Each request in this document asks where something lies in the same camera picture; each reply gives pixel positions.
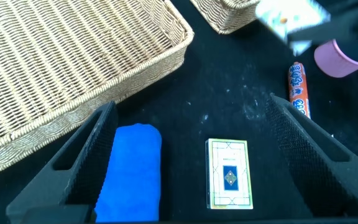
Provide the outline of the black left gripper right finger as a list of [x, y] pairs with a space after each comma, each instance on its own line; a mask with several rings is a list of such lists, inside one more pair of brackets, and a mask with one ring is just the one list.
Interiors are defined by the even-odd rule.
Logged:
[[358, 217], [358, 156], [283, 98], [270, 95], [266, 117], [312, 213]]

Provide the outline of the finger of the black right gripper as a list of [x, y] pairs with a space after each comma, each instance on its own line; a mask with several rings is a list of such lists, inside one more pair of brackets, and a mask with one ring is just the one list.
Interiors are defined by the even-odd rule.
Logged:
[[358, 39], [358, 9], [335, 15], [329, 22], [308, 27], [287, 35], [289, 42], [312, 40], [324, 42], [331, 39], [348, 41]]

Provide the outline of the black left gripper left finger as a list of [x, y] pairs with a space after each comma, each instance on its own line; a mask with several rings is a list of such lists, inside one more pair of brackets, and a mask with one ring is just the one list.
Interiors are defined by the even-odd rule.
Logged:
[[10, 223], [94, 222], [116, 129], [112, 101], [97, 109], [7, 206]]

